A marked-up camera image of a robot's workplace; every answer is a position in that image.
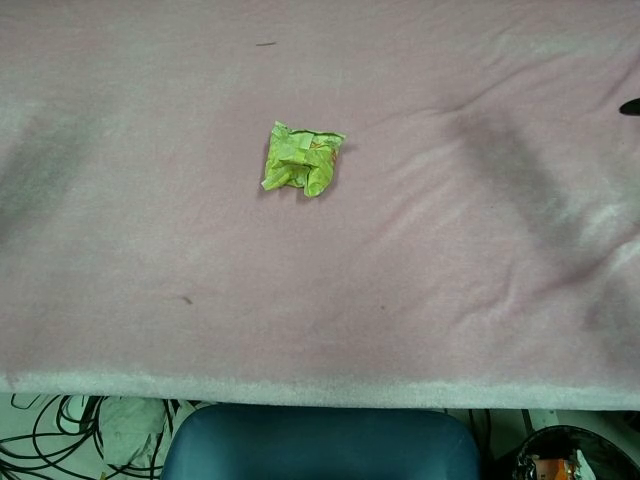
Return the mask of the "green paper wrapper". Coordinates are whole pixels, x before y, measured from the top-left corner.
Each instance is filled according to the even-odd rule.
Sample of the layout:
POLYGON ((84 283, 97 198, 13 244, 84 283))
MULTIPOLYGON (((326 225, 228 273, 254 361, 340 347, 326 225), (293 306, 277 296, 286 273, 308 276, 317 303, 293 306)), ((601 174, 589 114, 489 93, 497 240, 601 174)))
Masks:
POLYGON ((261 186, 301 189, 308 198, 320 196, 332 183, 346 136, 337 132, 292 129, 276 121, 271 130, 261 186))

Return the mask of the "black trash bin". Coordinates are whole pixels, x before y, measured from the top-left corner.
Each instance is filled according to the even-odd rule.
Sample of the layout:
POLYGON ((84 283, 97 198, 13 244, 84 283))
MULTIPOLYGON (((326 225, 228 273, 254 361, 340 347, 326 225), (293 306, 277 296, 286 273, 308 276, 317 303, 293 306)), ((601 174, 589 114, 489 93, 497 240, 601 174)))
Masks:
POLYGON ((580 427, 556 425, 530 435, 516 453, 512 480, 535 480, 534 456, 576 460, 581 480, 640 480, 640 465, 611 441, 580 427))

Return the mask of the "blue chair seat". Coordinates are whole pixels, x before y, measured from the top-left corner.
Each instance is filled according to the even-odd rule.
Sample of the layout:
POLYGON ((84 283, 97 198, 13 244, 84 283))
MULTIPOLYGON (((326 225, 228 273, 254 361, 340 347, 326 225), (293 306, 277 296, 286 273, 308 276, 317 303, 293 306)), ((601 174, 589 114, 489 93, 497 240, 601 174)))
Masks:
POLYGON ((444 413, 220 404, 181 424, 160 480, 481 480, 481 460, 444 413))

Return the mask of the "pink fleece table cloth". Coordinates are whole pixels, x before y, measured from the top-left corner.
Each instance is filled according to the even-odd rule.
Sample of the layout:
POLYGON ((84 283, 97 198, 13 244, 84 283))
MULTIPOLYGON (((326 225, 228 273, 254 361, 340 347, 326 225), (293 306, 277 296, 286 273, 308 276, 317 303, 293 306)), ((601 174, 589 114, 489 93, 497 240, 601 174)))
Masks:
POLYGON ((0 0, 0 391, 640 409, 636 97, 640 0, 0 0))

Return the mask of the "white crumpled plastic bag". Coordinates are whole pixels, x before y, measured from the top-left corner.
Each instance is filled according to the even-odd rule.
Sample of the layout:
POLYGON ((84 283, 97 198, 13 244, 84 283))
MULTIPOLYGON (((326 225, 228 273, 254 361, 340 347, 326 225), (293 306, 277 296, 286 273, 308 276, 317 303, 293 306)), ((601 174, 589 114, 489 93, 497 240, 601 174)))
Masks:
POLYGON ((125 477, 155 480, 167 456, 172 427, 165 400, 108 397, 98 414, 102 458, 125 477))

